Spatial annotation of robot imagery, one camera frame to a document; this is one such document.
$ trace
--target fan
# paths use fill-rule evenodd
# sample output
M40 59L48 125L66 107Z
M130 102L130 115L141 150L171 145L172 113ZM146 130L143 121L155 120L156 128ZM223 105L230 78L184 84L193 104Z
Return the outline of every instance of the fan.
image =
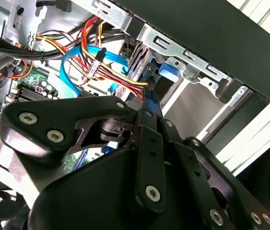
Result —
M19 193L0 185L0 230L21 230L28 217L29 208Z

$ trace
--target screw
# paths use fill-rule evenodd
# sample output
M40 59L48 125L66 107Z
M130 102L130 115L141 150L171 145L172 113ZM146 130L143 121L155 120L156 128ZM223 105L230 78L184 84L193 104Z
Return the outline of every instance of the screw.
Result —
M265 219L265 221L270 224L270 217L267 216L267 214L263 213L263 218Z
M146 196L153 202L158 202L160 200L160 193L157 188L152 185L146 187Z
M239 91L239 94L244 94L245 93L245 89L241 89L240 91Z
M146 111L146 114L147 114L148 116L152 116L152 113L150 113L149 111Z
M251 217L252 217L252 219L254 219L254 221L255 221L257 224L261 225L261 219L259 218L259 216L258 216L256 213L251 212Z
M38 118L31 113L22 113L19 115L19 119L27 125L35 124L38 121Z
M210 216L212 220L218 224L219 226L223 225L223 219L219 212L217 212L215 209L210 210Z
M22 70L22 67L21 67L21 66L16 66L16 70L17 70L18 72L20 72L20 71Z
M49 131L47 133L47 137L50 141L53 141L55 143L61 142L64 139L64 135L57 130Z
M122 103L120 103L120 102L117 102L116 104L118 105L118 107L124 108L124 104L122 104Z
M166 121L166 124L169 126L169 127L173 127L173 123L171 121Z
M199 144L199 142L198 142L197 140L192 140L192 142L193 142L193 144L194 144L195 146L200 146L200 144Z

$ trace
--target capacitor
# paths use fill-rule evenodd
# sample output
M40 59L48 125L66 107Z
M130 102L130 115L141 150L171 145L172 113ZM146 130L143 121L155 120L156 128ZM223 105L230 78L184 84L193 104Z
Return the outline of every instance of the capacitor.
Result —
M49 92L50 92L49 90L44 90L44 91L43 91L43 96L46 97L46 96L48 95Z
M48 98L49 99L53 99L53 96L55 95L55 93L54 92L50 92L50 93L48 93Z
M46 87L47 84L48 84L48 83L47 83L46 81L42 81L42 82L41 82L41 85L44 86L44 87Z
M53 90L53 87L52 87L52 85L47 85L47 90Z
M58 93L54 95L53 100L57 100L58 99Z

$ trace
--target red wire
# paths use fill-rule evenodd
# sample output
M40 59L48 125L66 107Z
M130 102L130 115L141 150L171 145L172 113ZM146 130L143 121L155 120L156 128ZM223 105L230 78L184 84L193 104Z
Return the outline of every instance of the red wire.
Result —
M28 76L31 73L32 69L33 69L33 61L31 61L30 69L29 69L29 71L27 71L26 74L24 74L22 76L18 76L18 77L17 77L17 75L15 75L15 76L12 76L12 78L14 78L14 79L24 78L24 77Z

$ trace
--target cable tie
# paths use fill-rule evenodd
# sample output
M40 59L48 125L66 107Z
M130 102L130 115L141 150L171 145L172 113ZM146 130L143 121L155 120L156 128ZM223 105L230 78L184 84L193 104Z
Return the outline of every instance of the cable tie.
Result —
M43 64L45 62L45 60L44 60L44 52L41 51L40 53L41 53L40 63Z

